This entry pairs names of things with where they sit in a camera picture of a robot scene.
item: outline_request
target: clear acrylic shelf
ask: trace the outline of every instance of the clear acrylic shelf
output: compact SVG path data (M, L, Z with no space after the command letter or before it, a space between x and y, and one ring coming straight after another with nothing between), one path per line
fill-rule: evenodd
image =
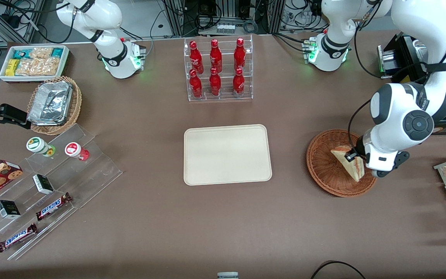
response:
M12 220L4 219L0 215L0 242L28 228L32 223L36 224L38 233L0 253L2 257L8 260L20 258L122 174L115 163L96 145L93 138L94 136L80 125L75 124L49 142L56 147L56 153L52 157L34 153L19 163L24 175L0 191L0 200L14 201L21 216ZM86 161L79 161L64 153L64 147L72 141L89 150L90 156ZM37 173L48 177L55 189L52 194L45 195L37 191L32 180ZM35 213L66 192L69 192L73 200L50 216L37 221Z
M242 97L236 98L233 95L233 77L235 76L235 69L233 67L233 52L237 46L237 38L244 39L245 48L245 67L243 69L243 76L245 78L244 93ZM233 101L233 100L249 100L254 97L253 87L253 45L252 36L222 36L217 37L218 45L223 57L223 71L220 73L221 78L221 94L214 97L211 94L211 87L209 85L209 77L211 73L211 61L209 60L209 53L211 52L211 39L208 37L196 37L184 40L184 61L185 61L185 78L187 80L187 95L189 101ZM190 75L189 71L192 68L190 63L190 48L188 46L190 41L196 41L197 48L202 55L202 65L204 66L203 74L199 75L202 82L202 98L194 98L190 89Z

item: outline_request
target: round wicker basket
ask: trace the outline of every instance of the round wicker basket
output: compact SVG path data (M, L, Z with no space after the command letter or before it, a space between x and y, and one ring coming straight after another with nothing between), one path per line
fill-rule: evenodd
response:
M80 106L82 105L82 93L80 92L80 88L78 88L77 84L69 77L67 76L60 76L57 78L50 79L48 81L45 81L45 83L57 83L59 81L66 81L67 83L71 84L73 86L73 92L72 97L70 100L70 108L67 115L67 122L62 126L37 126L32 124L30 129L36 133L40 134L47 134L48 136L55 136L57 134L61 134L68 130L70 127L73 126L77 122L78 115L80 114ZM36 96L37 89L34 90L34 94L32 94L32 97L30 97L29 105L27 106L27 113L30 112L30 109L32 108L32 104L34 103L34 98Z
M355 143L359 136L350 134ZM327 192L343 197L361 196L373 187L376 178L369 171L366 171L359 182L350 177L330 152L339 145L349 145L347 131L344 129L331 129L315 136L307 149L307 168L317 184Z

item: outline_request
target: table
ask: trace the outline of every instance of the table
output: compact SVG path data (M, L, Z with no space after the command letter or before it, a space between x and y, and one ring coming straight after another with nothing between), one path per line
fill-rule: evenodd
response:
M393 34L359 33L368 68ZM446 136L411 148L411 159L364 196L326 193L305 166L309 142L345 129L384 81L353 53L322 72L272 36L253 38L254 100L224 104L187 101L181 39L156 41L145 71L125 80L104 70L92 44L70 44L67 75L83 94L78 122L125 173L20 260L0 261L0 278L192 279L235 270L242 279L302 279L327 260L367 278L446 278L446 192L432 169L446 161ZM35 86L1 83L0 103L25 109ZM354 132L373 125L368 111ZM271 180L184 184L187 129L246 124L268 129ZM0 159L29 156L25 142L35 135L0 125Z

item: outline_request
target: acrylic bottle rack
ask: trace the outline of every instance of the acrylic bottle rack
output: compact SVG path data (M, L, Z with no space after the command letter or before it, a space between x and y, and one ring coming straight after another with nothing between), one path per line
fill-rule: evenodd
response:
M245 78L244 92L242 97L236 98L233 95L233 77L235 76L235 68L233 65L233 53L237 46L237 38L244 39L245 49L245 67L242 75ZM211 87L209 85L209 77L211 76L211 61L209 60L209 53L211 52L211 39L207 37L196 37L184 40L184 61L185 61L185 78L187 79L187 93L189 101L204 102L204 101L231 101L231 100L249 100L254 97L253 92L253 45L252 36L222 36L217 37L218 45L223 57L223 71L219 74L221 78L221 94L215 97L211 94ZM189 42L195 41L197 48L202 55L202 64L204 66L203 74L198 75L202 82L202 98L194 98L190 89L190 75L189 71L192 68L190 63L190 47Z

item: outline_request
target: red bottle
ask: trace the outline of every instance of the red bottle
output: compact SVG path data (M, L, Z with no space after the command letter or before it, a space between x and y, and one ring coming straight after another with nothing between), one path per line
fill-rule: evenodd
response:
M242 68L238 68L233 77L233 95L235 97L240 98L244 94L244 82L245 79L242 76Z
M204 66L202 65L202 55L197 49L197 43L195 41L191 41L189 45L190 63L192 64L192 68L197 71L197 74L202 74L204 73Z
M190 89L192 90L192 94L194 98L200 99L202 98L202 84L200 78L197 76L197 72L194 69L190 69Z
M235 48L235 52L233 53L233 59L235 61L234 67L235 71L242 67L244 69L245 66L245 49L244 49L244 39L237 39L237 47Z
M209 54L209 58L211 59L211 67L215 67L218 73L223 71L223 59L221 58L221 50L218 47L217 39L211 40L211 53Z
M221 78L216 67L211 68L211 77L209 78L209 84L211 84L211 94L214 97L218 97L221 92Z

